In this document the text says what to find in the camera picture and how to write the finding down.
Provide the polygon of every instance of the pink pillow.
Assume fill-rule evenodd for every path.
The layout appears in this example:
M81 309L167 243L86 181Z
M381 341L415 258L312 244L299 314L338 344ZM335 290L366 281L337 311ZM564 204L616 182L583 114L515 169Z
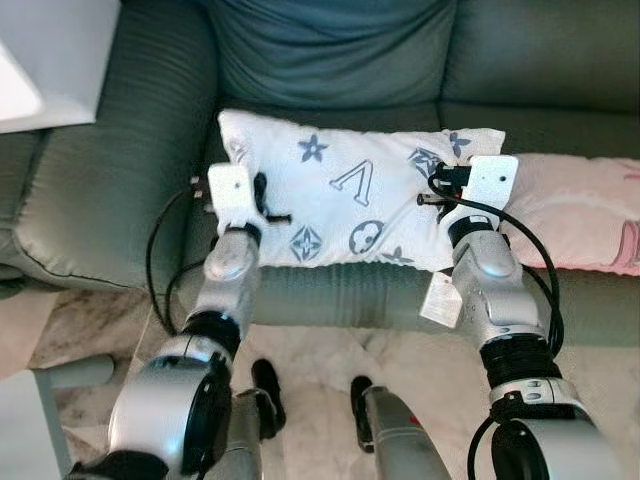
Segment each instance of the pink pillow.
M535 233L558 268L640 276L640 161L522 154L505 208ZM520 261L544 267L503 222Z

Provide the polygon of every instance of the sofa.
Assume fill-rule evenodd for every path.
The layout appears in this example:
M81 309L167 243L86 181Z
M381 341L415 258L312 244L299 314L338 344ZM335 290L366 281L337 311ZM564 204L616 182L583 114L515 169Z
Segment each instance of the sofa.
M124 1L97 122L0 135L0 298L144 288L163 205L227 160L223 108L363 131L491 127L504 153L640 159L639 15L637 0ZM171 210L159 292L215 226L200 200ZM263 268L255 322L437 332L418 316L430 276ZM200 279L180 284L187 308ZM568 341L635 341L638 277L560 281Z

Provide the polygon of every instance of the black wire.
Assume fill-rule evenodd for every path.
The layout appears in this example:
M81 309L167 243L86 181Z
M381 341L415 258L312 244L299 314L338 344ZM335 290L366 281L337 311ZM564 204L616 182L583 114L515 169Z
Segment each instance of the black wire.
M469 445L469 453L467 454L467 477L469 480L476 480L476 452L478 451L480 440L482 440L482 437L492 424L493 418L487 417L487 419L480 424L476 433L473 434L471 444Z
M153 312L158 317L158 321L160 325L167 332L167 335L173 337L176 335L176 329L168 319L164 318L160 313L160 304L158 303L158 297L156 296L156 291L153 285L153 275L151 274L151 254L153 253L153 245L155 243L156 237L158 236L158 231L160 230L160 225L164 221L167 213L171 210L171 207L183 196L191 193L191 188L187 188L185 190L181 190L180 192L174 193L169 201L165 204L160 215L156 218L156 221L153 225L153 230L151 230L151 234L147 240L147 248L144 257L144 266L145 266L145 275L147 277L147 291L149 292L149 296L151 297L151 306L153 307Z
M190 272L195 268L201 267L202 265L204 265L204 260L185 265L180 270L178 270L171 278L171 281L169 282L169 285L167 285L167 290L165 291L164 295L164 318L167 323L174 325L173 319L171 318L171 296L173 295L174 287L176 286L178 281L180 281L184 274Z
M560 313L560 306L557 304L555 298L553 298L553 294L551 293L551 290L549 290L549 287L547 286L545 281L542 279L540 275L538 275L538 273L533 268L531 268L529 265L523 265L522 269L525 272L527 272L531 276L531 278L535 280L535 282L538 284L538 286L544 293L544 296L547 299L547 302L549 303L549 305L551 305L551 324L555 322L555 325L558 325L559 328L556 328L555 331L552 331L551 324L549 324L549 334L551 335L553 333L555 335L559 335L560 339L556 338L555 342L556 344L558 342L562 344L564 341L564 322L561 321L562 314Z
M429 184L429 188L433 191L433 193L441 196L442 198L449 200L451 202L457 203L459 205L464 205L470 208L475 208L478 210L482 210L487 213L491 213L501 220L505 222L509 222L511 225L520 230L525 237L529 239L531 243L536 247L540 256L544 260L544 264L547 267L547 271L549 274L549 281L551 283L551 297L553 302L550 302L551 306L551 322L549 326L549 349L551 350L552 355L555 357L560 349L562 348L562 343L564 342L564 320L562 318L562 314L560 313L560 284L558 282L558 274L556 272L556 268L553 265L553 261L549 256L549 253L544 248L542 242L534 235L534 233L529 230L523 223L521 223L518 219L512 217L506 212L494 208L490 205L486 205L480 202L473 202L471 200L464 200L462 198L457 198L453 195L449 195L447 192L442 190L441 188L435 185L436 176L431 175L427 182Z

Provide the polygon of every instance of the white tag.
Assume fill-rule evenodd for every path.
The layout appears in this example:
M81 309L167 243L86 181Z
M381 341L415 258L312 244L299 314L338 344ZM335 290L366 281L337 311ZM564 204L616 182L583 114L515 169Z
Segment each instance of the white tag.
M435 272L420 308L420 316L449 328L456 328L462 308L462 297L451 283L451 277Z

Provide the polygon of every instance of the sofa cushion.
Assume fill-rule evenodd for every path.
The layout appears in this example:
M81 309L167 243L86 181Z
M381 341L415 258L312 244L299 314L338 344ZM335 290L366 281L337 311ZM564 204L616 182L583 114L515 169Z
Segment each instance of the sofa cushion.
M26 186L31 181L37 152L44 140L43 132L25 132L0 135L0 290L4 296L15 292L22 272L13 265L20 252L12 231Z
M383 133L440 130L438 110L436 104L431 102L388 108L305 110L263 105L239 98L224 97L218 101L217 106L219 110L224 110L225 108L246 110L265 117L280 118L299 125L311 125L317 128ZM217 131L210 140L217 142L216 138L220 138Z
M638 112L637 0L460 0L443 98Z
M123 4L97 123L53 130L32 183L19 184L26 195L11 264L61 287L143 287L154 220L202 156L215 64L213 32L195 3ZM158 238L160 288L180 263L186 203Z
M418 315L430 272L382 263L266 267L261 272L254 323L450 332ZM559 270L558 276L567 345L633 346L640 318L637 277L568 270ZM185 276L180 302L187 308L202 281L201 269ZM540 289L526 276L525 283L542 318L549 318Z
M452 0L207 3L228 95L343 109L410 105L439 95Z
M443 128L507 132L502 153L564 153L640 159L638 116L583 110L440 104Z

